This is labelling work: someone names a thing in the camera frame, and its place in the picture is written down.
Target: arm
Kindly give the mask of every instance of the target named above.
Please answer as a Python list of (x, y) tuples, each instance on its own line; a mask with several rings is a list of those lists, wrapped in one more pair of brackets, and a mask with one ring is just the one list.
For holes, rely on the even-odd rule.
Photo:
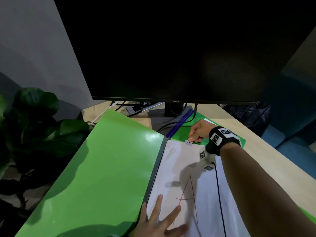
[[(215, 125), (199, 121), (189, 141), (207, 138)], [(316, 225), (246, 151), (235, 143), (220, 149), (227, 183), (251, 236), (316, 236)]]

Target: black monitor screen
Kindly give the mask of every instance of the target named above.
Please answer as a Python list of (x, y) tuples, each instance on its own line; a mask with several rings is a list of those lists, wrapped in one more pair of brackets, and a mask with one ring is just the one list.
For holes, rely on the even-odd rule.
[(101, 100), (256, 102), (316, 25), (313, 0), (196, 16), (55, 2)]

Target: wooden desk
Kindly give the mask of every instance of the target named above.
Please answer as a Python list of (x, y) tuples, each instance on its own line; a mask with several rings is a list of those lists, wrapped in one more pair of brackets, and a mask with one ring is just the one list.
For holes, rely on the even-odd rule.
[[(110, 106), (110, 101), (82, 110), (83, 119), (92, 121), (97, 115)], [(164, 108), (164, 105), (155, 107), (155, 109)], [(119, 111), (128, 115), (122, 107)], [(259, 136), (250, 131), (247, 127), (229, 115), (226, 111), (217, 105), (199, 104), (197, 111), (216, 123), (231, 129), (236, 134), (246, 140), (245, 151), (248, 152), (288, 193), (294, 202), (316, 216), (316, 180), (306, 174), (289, 159), (271, 147)], [(137, 122), (151, 128), (148, 111), (132, 117)]]

